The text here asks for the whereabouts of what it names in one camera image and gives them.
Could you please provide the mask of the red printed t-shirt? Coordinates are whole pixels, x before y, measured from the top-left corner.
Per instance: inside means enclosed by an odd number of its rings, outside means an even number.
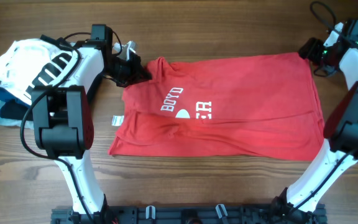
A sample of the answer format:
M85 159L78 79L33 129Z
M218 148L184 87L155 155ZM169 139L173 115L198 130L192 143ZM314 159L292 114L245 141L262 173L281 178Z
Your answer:
M168 62L124 90L112 156L251 155L310 161L324 118L307 60L296 53Z

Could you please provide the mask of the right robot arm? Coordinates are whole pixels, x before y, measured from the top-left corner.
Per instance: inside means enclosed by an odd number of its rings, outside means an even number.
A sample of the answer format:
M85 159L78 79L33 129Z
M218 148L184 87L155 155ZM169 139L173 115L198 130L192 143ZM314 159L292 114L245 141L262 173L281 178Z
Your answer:
M358 163L358 19L330 26L325 41L311 38L298 54L327 76L341 71L349 89L325 124L324 142L317 156L270 206L270 216L277 222L312 223L321 197Z

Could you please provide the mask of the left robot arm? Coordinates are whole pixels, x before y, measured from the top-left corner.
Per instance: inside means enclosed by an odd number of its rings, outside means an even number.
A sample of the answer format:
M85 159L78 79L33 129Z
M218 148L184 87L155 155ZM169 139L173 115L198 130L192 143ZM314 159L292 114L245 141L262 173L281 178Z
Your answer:
M52 210L52 223L117 223L94 174L90 148L94 126L89 99L103 78L127 87L151 80L142 66L134 41L114 43L117 34L105 24L94 24L90 38L69 43L66 37L41 40L62 51L62 72L51 84L39 84L31 93L35 143L63 173L73 205Z

